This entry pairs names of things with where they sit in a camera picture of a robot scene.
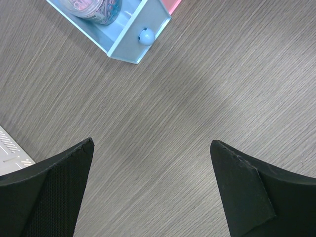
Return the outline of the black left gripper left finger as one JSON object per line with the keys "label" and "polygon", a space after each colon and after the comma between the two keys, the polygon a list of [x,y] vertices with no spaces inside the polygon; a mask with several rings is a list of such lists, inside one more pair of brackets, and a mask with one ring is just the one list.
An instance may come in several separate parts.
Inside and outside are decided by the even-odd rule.
{"label": "black left gripper left finger", "polygon": [[92,164],[87,138],[34,165],[0,177],[2,237],[72,237]]}

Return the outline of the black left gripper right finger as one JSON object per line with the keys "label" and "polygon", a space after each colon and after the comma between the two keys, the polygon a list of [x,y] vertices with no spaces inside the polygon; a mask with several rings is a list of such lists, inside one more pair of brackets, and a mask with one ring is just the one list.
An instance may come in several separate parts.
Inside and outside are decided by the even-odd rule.
{"label": "black left gripper right finger", "polygon": [[316,180],[213,140],[212,165],[232,237],[314,237]]}

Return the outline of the clear jar of paper clips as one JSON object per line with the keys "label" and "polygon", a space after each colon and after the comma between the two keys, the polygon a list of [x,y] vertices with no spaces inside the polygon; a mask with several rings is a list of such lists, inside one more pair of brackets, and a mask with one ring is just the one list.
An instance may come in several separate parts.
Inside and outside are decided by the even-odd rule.
{"label": "clear jar of paper clips", "polygon": [[61,0],[61,5],[76,17],[109,25],[118,17],[121,0]]}

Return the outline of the white mesh file organizer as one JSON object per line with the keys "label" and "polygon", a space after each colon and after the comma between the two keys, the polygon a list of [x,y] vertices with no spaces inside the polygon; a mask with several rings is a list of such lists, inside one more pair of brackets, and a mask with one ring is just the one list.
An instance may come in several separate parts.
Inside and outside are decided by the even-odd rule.
{"label": "white mesh file organizer", "polygon": [[0,175],[29,167],[36,162],[0,127]]}

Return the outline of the blue leftmost drawer box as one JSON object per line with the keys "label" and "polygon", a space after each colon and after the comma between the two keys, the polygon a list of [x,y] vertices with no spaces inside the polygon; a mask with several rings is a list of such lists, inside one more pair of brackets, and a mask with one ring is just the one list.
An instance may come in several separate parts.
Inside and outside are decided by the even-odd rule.
{"label": "blue leftmost drawer box", "polygon": [[116,20],[101,25],[69,13],[58,0],[48,3],[112,59],[138,64],[171,20],[160,0],[124,0]]}

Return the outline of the pink drawer box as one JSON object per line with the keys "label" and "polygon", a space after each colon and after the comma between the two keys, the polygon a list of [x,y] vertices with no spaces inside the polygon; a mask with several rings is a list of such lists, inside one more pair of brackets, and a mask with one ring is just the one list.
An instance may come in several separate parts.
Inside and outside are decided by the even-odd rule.
{"label": "pink drawer box", "polygon": [[161,0],[169,14],[172,14],[182,0]]}

